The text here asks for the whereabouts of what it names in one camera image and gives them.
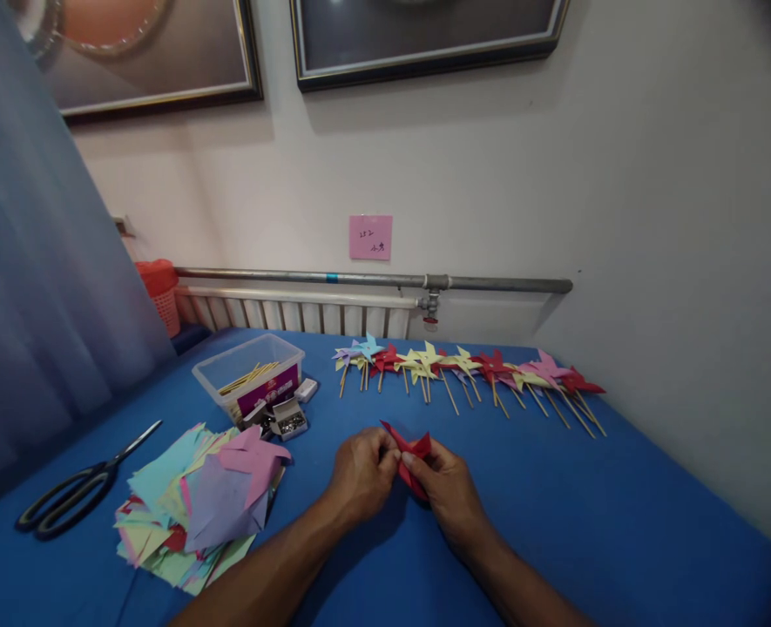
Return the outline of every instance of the scissor blade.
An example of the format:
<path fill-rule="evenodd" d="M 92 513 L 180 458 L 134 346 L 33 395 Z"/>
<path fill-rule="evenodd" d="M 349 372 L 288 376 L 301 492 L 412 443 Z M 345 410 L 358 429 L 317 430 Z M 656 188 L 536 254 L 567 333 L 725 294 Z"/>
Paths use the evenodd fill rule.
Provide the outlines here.
<path fill-rule="evenodd" d="M 146 440 L 148 437 L 150 437 L 150 434 L 155 431 L 157 428 L 161 426 L 161 421 L 156 421 L 149 429 L 147 429 L 143 434 L 139 435 L 135 440 L 132 441 L 132 443 L 126 447 L 124 450 L 122 450 L 120 453 L 115 455 L 115 462 L 120 462 L 122 459 L 127 457 L 132 451 L 134 451 L 136 448 L 138 448 L 144 440 Z"/>

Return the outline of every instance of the forearm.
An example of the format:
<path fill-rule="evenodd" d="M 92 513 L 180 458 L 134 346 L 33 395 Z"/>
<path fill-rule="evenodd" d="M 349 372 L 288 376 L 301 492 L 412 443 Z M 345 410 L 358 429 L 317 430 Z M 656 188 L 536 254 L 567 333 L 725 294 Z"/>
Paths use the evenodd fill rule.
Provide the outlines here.
<path fill-rule="evenodd" d="M 462 559 L 511 627 L 591 627 L 573 605 L 525 563 L 495 530 Z"/>
<path fill-rule="evenodd" d="M 323 496 L 202 592 L 172 625 L 287 624 L 330 552 L 351 527 L 341 510 Z"/>

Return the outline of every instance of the plastic basket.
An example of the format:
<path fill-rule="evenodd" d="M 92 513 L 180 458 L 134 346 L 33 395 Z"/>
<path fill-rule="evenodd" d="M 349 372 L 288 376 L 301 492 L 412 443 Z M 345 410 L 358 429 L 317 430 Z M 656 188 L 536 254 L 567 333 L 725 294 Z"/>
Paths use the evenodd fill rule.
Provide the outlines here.
<path fill-rule="evenodd" d="M 277 335 L 265 334 L 215 355 L 193 367 L 193 376 L 234 424 L 248 415 L 260 401 L 269 407 L 292 398 L 301 385 L 304 351 Z M 260 364 L 278 365 L 241 385 L 229 394 L 218 390 L 249 374 Z"/>
<path fill-rule="evenodd" d="M 159 317 L 167 327 L 167 336 L 174 338 L 179 335 L 181 325 L 179 323 L 179 311 L 176 309 L 176 288 L 151 298 L 156 306 L 156 311 L 159 312 Z"/>
<path fill-rule="evenodd" d="M 171 338 L 179 335 L 179 311 L 176 309 L 174 290 L 179 283 L 179 277 L 168 260 L 140 261 L 135 264 L 147 294 L 156 306 L 161 321 L 167 327 L 167 335 Z"/>

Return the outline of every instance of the hand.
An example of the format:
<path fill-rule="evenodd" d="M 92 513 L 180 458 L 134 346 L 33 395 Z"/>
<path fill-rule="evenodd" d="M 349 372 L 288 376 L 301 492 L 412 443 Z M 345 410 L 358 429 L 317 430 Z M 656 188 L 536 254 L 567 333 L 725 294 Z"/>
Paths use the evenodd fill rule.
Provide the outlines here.
<path fill-rule="evenodd" d="M 437 440 L 424 460 L 402 453 L 402 463 L 423 485 L 443 534 L 452 549 L 465 558 L 482 539 L 495 535 L 484 513 L 466 462 Z"/>
<path fill-rule="evenodd" d="M 366 521 L 388 499 L 399 461 L 394 438 L 383 428 L 366 428 L 339 447 L 324 498 L 348 525 Z"/>

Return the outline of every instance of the white wall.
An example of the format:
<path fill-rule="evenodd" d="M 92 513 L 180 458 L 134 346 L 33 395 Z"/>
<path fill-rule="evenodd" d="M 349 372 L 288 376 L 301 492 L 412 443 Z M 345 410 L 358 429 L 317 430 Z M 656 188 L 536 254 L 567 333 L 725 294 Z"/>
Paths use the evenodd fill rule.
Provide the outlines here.
<path fill-rule="evenodd" d="M 573 0 L 544 62 L 304 98 L 287 4 L 256 5 L 265 104 L 75 130 L 139 250 L 572 278 L 544 309 L 498 297 L 503 316 L 449 294 L 436 337 L 536 342 L 575 363 L 771 537 L 765 17 L 744 0 Z M 390 263 L 348 259 L 356 212 L 395 216 Z"/>

